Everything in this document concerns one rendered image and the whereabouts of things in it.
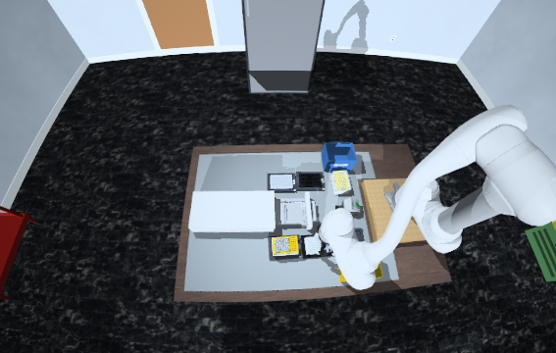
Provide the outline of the blue open-top bin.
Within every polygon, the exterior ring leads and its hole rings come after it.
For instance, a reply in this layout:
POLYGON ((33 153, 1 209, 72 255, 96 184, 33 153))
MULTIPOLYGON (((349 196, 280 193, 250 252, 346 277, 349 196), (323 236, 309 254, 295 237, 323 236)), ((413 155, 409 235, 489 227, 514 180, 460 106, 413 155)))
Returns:
POLYGON ((353 142, 325 142, 325 154, 322 150, 322 161, 324 172, 332 171, 352 171, 357 163, 357 157, 354 149, 353 142), (356 160, 356 161, 343 161, 343 160, 356 160))

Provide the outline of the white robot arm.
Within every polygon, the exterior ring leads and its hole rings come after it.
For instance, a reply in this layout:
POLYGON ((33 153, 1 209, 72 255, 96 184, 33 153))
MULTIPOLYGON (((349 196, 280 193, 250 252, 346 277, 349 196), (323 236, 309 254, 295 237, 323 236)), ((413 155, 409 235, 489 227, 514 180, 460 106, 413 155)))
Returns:
POLYGON ((358 240, 348 210, 330 211, 319 236, 329 243, 347 282, 356 289, 371 287, 379 262, 395 249, 412 217, 440 253, 460 246, 463 228, 499 214, 538 227, 556 220, 556 166, 527 138, 527 128, 525 114, 513 105, 489 109, 459 126, 416 166, 401 188, 395 182, 395 191, 384 193, 392 216, 377 242, 358 240), (483 186, 443 207, 435 179, 473 162, 486 173, 483 186))

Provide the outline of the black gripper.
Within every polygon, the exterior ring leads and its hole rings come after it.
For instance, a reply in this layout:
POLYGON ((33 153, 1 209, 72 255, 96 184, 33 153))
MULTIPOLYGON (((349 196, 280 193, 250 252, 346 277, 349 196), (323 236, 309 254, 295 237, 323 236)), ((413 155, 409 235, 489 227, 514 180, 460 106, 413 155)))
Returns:
MULTIPOLYGON (((322 224, 322 223, 320 223, 320 225, 317 226, 317 232, 316 232, 315 236, 319 236, 318 233, 319 233, 319 228, 320 228, 321 224, 322 224)), ((321 239, 320 239, 320 240, 321 240, 321 239)), ((325 242, 323 242, 323 241, 321 240, 321 245, 322 245, 322 246, 321 246, 321 250, 317 253, 317 255, 318 255, 319 253, 321 253, 321 257, 324 257, 324 256, 326 256, 326 255, 330 252, 329 244, 328 244, 328 243, 325 243, 325 242), (324 252, 326 252, 326 253, 324 253, 324 252)))

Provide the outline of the yellow bin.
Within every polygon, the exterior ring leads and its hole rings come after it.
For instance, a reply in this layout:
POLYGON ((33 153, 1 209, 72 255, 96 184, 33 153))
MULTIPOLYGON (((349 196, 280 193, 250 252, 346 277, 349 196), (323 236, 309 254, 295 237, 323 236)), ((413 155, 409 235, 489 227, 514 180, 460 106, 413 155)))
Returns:
MULTIPOLYGON (((340 270, 339 268, 338 268, 338 270, 339 270, 340 282, 346 282, 347 280, 344 278, 343 274, 341 273, 341 270, 340 270)), ((379 262, 378 268, 375 269, 375 272, 376 272, 376 278, 377 278, 377 277, 383 277, 383 276, 382 276, 382 271, 381 271, 380 262, 379 262)))

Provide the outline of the light grey bench mat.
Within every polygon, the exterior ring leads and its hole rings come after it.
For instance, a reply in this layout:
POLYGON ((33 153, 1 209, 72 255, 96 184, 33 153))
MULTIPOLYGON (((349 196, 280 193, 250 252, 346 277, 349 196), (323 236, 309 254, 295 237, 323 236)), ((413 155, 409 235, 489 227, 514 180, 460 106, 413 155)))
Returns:
POLYGON ((360 213, 352 215, 370 242, 357 179, 376 178, 369 152, 355 152, 357 163, 349 171, 351 190, 335 194, 332 172, 324 172, 322 152, 238 153, 199 155, 194 191, 268 191, 267 174, 323 172, 325 190, 275 192, 275 199, 315 201, 316 220, 306 226, 282 226, 268 232, 189 231, 184 291, 267 291, 349 285, 340 282, 334 256, 303 259, 269 259, 268 236, 309 235, 335 206, 350 197, 360 200, 360 213))

